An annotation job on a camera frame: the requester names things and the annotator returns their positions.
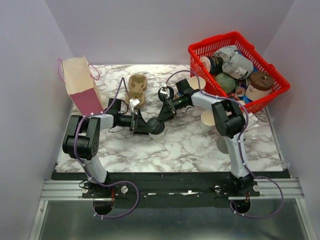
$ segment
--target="green round object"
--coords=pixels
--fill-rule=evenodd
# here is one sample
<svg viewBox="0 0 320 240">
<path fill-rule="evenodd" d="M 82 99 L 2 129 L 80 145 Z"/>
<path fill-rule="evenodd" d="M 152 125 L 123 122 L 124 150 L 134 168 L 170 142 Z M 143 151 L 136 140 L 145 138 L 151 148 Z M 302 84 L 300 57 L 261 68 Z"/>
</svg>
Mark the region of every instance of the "green round object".
<svg viewBox="0 0 320 240">
<path fill-rule="evenodd" d="M 231 94 L 236 88 L 235 79 L 224 72 L 215 76 L 214 80 L 220 85 L 227 95 Z"/>
</svg>

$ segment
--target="pink string handle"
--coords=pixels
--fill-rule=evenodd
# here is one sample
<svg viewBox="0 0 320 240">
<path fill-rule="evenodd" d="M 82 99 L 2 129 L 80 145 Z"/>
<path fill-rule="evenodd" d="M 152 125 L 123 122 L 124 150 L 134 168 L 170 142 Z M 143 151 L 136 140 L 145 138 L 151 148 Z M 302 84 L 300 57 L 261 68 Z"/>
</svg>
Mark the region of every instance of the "pink string handle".
<svg viewBox="0 0 320 240">
<path fill-rule="evenodd" d="M 100 72 L 98 71 L 98 69 L 93 66 L 92 64 L 88 64 L 88 67 L 91 66 L 93 67 L 97 72 L 98 72 L 98 78 L 94 78 L 94 76 L 92 76 L 92 74 L 90 74 L 90 76 L 94 79 L 94 80 L 99 80 L 100 79 Z"/>
<path fill-rule="evenodd" d="M 58 58 L 58 75 L 59 75 L 59 78 L 61 79 L 61 81 L 64 84 L 66 84 L 65 80 L 63 80 L 62 77 L 60 76 L 60 63 L 61 63 L 62 73 L 65 73 L 64 65 L 62 64 L 62 60 L 61 60 L 61 58 Z"/>
</svg>

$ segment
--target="white marble surface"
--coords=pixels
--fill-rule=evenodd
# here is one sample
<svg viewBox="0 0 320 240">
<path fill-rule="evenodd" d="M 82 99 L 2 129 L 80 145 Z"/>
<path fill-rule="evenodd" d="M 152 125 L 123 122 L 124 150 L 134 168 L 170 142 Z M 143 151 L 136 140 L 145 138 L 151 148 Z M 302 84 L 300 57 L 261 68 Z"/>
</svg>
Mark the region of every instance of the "white marble surface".
<svg viewBox="0 0 320 240">
<path fill-rule="evenodd" d="M 133 74 L 148 78 L 146 104 L 142 116 L 147 121 L 158 116 L 162 102 L 158 99 L 159 87 L 174 72 L 189 70 L 188 65 L 99 65 L 101 73 L 97 81 L 102 101 L 107 107 L 114 97 L 121 77 L 128 81 Z M 169 82 L 175 82 L 190 75 L 178 73 Z M 125 99 L 122 87 L 118 98 Z M 154 140 L 146 135 L 133 135 L 129 129 L 118 133 L 100 132 L 98 156 L 109 172 L 224 172 L 230 171 L 228 154 L 220 152 L 216 145 L 219 137 L 216 129 L 203 133 L 200 130 L 200 115 L 204 109 L 195 107 L 186 113 L 177 112 L 175 119 L 165 123 L 164 136 Z M 76 107 L 73 114 L 79 114 Z M 258 137 L 245 141 L 245 151 L 252 171 L 282 171 L 279 154 L 273 139 L 265 111 L 256 114 Z M 61 152 L 56 167 L 58 172 L 83 172 L 81 166 L 67 154 Z"/>
</svg>

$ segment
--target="gray wall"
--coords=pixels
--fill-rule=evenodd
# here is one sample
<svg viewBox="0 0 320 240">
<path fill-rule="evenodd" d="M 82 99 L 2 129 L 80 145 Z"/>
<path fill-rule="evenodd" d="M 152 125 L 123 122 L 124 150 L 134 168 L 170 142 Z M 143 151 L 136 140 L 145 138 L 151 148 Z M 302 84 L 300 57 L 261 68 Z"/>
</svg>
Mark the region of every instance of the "gray wall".
<svg viewBox="0 0 320 240">
<path fill-rule="evenodd" d="M 187 64 L 188 46 L 241 32 L 263 54 L 294 0 L 45 0 L 72 53 L 94 64 Z"/>
<path fill-rule="evenodd" d="M 320 239 L 320 1 L 296 0 L 264 57 L 290 82 L 269 105 L 284 160 L 299 176 Z"/>
<path fill-rule="evenodd" d="M 57 74 L 72 53 L 43 0 L 0 8 L 0 239 L 28 239 L 71 101 Z"/>
</svg>

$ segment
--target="paper bag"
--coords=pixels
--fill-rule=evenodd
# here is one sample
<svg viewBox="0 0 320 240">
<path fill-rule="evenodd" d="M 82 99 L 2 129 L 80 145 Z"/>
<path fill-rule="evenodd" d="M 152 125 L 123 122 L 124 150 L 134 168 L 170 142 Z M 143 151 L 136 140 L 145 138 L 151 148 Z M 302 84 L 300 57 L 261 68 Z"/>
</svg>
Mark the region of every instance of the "paper bag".
<svg viewBox="0 0 320 240">
<path fill-rule="evenodd" d="M 82 115 L 100 113 L 104 110 L 85 56 L 64 60 L 62 70 L 66 91 Z"/>
</svg>

